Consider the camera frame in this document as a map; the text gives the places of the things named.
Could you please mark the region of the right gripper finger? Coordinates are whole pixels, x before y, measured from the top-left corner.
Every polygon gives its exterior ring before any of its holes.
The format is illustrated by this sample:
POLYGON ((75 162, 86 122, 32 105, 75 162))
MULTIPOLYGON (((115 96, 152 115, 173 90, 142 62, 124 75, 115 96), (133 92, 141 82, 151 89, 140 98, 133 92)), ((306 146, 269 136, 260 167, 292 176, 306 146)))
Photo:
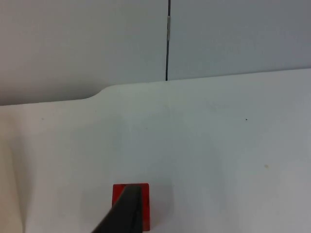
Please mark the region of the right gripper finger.
POLYGON ((127 185, 93 233, 141 233, 142 189, 127 185))

